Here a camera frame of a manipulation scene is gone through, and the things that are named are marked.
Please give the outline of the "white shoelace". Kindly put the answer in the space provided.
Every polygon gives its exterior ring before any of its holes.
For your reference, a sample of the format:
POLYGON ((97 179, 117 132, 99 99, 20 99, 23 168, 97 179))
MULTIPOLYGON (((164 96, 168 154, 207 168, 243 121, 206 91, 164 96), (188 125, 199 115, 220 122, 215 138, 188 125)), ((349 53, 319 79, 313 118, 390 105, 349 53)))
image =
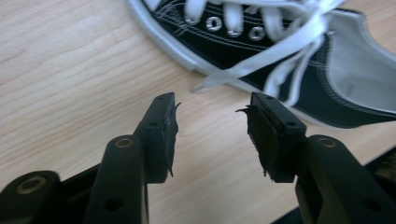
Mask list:
POLYGON ((193 90, 214 88, 278 63, 266 79, 263 92, 277 97, 287 76, 292 76, 293 83, 286 105, 295 105, 309 58, 322 45, 322 35, 329 24, 329 13, 344 2, 345 0, 186 0, 184 20, 190 25, 200 21, 208 3, 221 5, 228 35, 242 34, 245 13, 260 13, 264 35, 274 42, 269 49, 206 77, 193 90))

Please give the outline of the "black canvas sneaker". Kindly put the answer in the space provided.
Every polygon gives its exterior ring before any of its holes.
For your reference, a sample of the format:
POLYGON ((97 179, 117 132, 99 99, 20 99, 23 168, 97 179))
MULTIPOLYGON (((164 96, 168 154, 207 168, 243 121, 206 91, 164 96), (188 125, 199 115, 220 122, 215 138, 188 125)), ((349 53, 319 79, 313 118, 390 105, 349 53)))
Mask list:
MULTIPOLYGON (((164 51, 205 77, 274 45, 264 35, 260 13, 245 13, 242 34, 230 36, 221 5, 208 3, 200 21, 190 25, 184 20, 186 0, 128 2, 141 26, 164 51)), ((292 76, 287 76, 275 98, 305 119, 337 128, 396 121, 396 55, 370 37, 362 14, 342 5, 329 13, 322 45, 304 70, 297 103, 286 105, 292 76)), ((225 84, 264 93, 266 79, 277 65, 225 84)))

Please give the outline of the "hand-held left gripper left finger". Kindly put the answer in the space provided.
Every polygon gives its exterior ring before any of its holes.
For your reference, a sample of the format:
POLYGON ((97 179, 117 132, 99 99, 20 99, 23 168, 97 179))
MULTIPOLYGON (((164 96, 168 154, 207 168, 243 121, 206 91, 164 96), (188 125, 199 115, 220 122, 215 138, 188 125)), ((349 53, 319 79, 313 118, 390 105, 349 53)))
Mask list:
POLYGON ((134 131, 142 140, 146 179, 150 184, 163 183, 168 175, 173 174, 177 107, 173 92, 155 97, 134 131))

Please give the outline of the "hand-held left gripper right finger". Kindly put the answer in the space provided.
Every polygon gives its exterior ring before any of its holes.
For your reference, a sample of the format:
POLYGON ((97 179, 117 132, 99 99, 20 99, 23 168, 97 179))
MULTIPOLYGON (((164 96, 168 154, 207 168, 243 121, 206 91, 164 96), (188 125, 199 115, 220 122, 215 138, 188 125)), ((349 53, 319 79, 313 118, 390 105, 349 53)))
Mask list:
POLYGON ((292 183, 296 150, 305 140, 306 126, 276 98, 260 92, 251 93, 250 104, 242 112, 264 174, 276 183, 292 183))

